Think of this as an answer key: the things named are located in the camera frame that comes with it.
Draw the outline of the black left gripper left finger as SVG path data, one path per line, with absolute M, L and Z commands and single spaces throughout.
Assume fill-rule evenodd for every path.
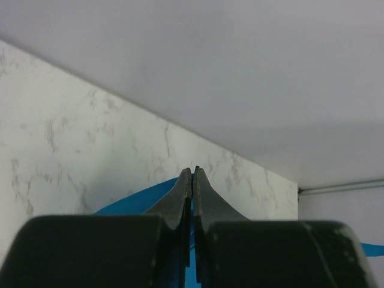
M 2 287 L 184 287 L 191 170 L 141 214 L 47 215 L 17 233 Z

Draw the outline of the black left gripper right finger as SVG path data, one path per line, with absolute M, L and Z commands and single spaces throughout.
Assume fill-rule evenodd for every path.
M 353 230 L 337 221 L 249 220 L 193 176 L 196 277 L 202 287 L 377 287 Z

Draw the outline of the blue t shirt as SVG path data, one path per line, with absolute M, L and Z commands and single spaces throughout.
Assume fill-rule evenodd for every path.
M 131 215 L 142 214 L 159 201 L 168 191 L 173 188 L 175 178 L 148 187 L 128 197 L 117 200 L 96 212 L 97 215 Z M 190 224 L 190 267 L 185 270 L 185 286 L 200 287 L 196 277 L 196 254 L 195 254 L 195 233 L 194 221 Z

